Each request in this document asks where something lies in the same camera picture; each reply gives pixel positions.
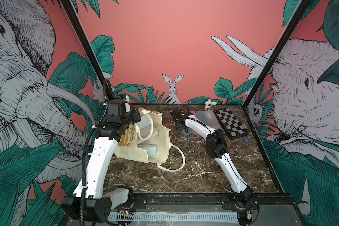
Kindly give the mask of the pale mint case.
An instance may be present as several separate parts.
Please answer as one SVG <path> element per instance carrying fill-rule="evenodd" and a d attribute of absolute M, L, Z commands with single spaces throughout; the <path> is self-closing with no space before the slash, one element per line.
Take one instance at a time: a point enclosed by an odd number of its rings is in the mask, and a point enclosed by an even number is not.
<path fill-rule="evenodd" d="M 154 158 L 157 155 L 157 148 L 155 145 L 142 146 L 143 149 L 147 150 L 147 156 Z"/>

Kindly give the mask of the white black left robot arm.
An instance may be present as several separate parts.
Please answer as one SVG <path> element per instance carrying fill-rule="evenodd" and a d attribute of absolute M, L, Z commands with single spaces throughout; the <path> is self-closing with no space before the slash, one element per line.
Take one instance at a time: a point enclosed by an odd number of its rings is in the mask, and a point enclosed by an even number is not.
<path fill-rule="evenodd" d="M 133 190 L 130 187 L 116 188 L 104 194 L 103 186 L 121 136 L 130 125 L 140 120 L 138 110 L 130 110 L 121 116 L 108 116 L 91 133 L 96 138 L 91 157 L 83 157 L 85 168 L 82 170 L 82 179 L 73 194 L 65 196 L 61 204 L 66 214 L 77 220 L 80 226 L 87 222 L 92 225 L 104 223 L 116 207 L 133 205 Z"/>

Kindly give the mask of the cream floral canvas tote bag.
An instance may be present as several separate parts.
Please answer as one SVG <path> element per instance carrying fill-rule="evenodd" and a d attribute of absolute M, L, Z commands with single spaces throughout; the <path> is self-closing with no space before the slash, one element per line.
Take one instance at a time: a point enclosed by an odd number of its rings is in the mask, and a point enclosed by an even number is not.
<path fill-rule="evenodd" d="M 170 142 L 170 129 L 163 125 L 162 113 L 138 108 L 141 121 L 129 126 L 122 135 L 114 154 L 118 158 L 127 160 L 155 163 L 161 170 L 177 172 L 185 166 L 184 153 Z M 155 145 L 157 155 L 154 158 L 147 156 L 147 150 L 142 146 Z M 175 148 L 182 156 L 182 165 L 178 169 L 168 169 L 162 166 L 169 157 L 171 148 Z"/>

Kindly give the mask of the translucent white pencil case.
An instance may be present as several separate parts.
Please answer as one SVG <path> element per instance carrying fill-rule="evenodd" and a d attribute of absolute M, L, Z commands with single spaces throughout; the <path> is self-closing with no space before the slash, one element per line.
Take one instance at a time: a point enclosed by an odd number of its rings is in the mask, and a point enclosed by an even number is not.
<path fill-rule="evenodd" d="M 219 121 L 217 120 L 217 117 L 215 116 L 215 113 L 212 110 L 204 111 L 204 115 L 206 118 L 206 124 L 214 129 L 222 129 Z"/>

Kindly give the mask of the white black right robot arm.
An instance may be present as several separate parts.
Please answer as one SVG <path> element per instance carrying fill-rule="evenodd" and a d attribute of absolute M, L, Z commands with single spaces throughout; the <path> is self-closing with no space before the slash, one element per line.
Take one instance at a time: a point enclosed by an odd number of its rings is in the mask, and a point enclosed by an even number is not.
<path fill-rule="evenodd" d="M 192 129 L 205 140 L 207 155 L 219 164 L 230 182 L 236 207 L 240 210 L 254 207 L 255 193 L 233 164 L 223 131 L 206 125 L 191 112 L 183 112 L 177 107 L 170 109 L 170 114 L 179 131 Z"/>

